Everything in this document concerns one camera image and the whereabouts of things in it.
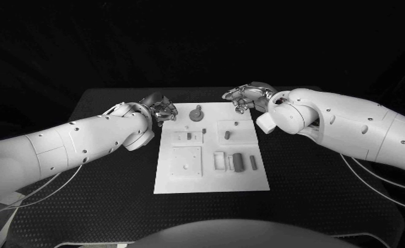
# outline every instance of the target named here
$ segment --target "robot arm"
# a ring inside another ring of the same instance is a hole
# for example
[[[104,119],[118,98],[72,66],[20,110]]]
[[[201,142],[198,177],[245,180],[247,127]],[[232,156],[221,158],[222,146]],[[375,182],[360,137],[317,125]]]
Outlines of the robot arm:
[[[232,89],[224,99],[238,103],[237,112],[245,108],[241,100],[265,102],[257,124],[267,134],[278,126],[346,156],[405,169],[405,116],[365,99],[301,88],[277,92],[257,83]]]
[[[144,146],[157,125],[176,120],[169,99],[154,93],[140,103],[121,103],[103,115],[0,141],[0,199],[15,190],[113,153]]]

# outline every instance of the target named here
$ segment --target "table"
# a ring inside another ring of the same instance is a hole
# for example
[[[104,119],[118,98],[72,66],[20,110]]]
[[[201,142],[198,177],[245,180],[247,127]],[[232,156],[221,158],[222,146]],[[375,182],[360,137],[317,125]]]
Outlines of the table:
[[[69,120],[103,114],[114,104],[136,102],[154,91],[162,91],[173,103],[224,102],[221,96],[231,88],[90,89]],[[251,115],[255,120],[261,113],[252,110]],[[290,135],[280,129],[267,135],[258,126],[255,128],[270,191],[154,195],[162,135],[154,124],[156,137],[147,146],[133,152],[121,147],[84,165],[58,194],[19,209],[7,246],[134,242],[176,225],[232,218],[287,223],[332,236],[369,234],[395,247],[404,231],[398,208],[362,184],[340,155],[304,136]],[[353,162],[350,165],[386,193],[378,179]],[[38,198],[64,184],[74,172],[75,169],[59,176]],[[32,191],[45,182],[25,190]]]

